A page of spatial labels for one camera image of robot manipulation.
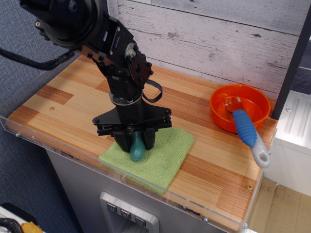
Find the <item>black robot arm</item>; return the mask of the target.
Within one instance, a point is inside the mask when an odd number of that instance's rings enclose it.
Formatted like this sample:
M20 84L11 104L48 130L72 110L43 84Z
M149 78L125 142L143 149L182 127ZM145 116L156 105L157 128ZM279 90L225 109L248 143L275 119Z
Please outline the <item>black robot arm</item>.
M23 9L36 16L45 39L90 58L106 77L115 108L93 119L98 135L110 135L125 152L135 137L147 150L156 132L171 127L171 110L154 106L143 90L152 65L138 49L133 35L111 17L100 0L22 0Z

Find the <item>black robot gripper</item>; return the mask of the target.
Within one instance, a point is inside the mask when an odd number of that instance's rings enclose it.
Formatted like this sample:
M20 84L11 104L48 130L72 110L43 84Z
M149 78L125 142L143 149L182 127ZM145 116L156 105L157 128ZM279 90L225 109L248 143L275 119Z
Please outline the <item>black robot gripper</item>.
M94 117L92 123L99 136L113 136L124 152L130 152L132 132L142 131L145 147L151 150L156 132L172 126L170 109L148 104L142 97L127 100L110 96L110 100L115 108Z

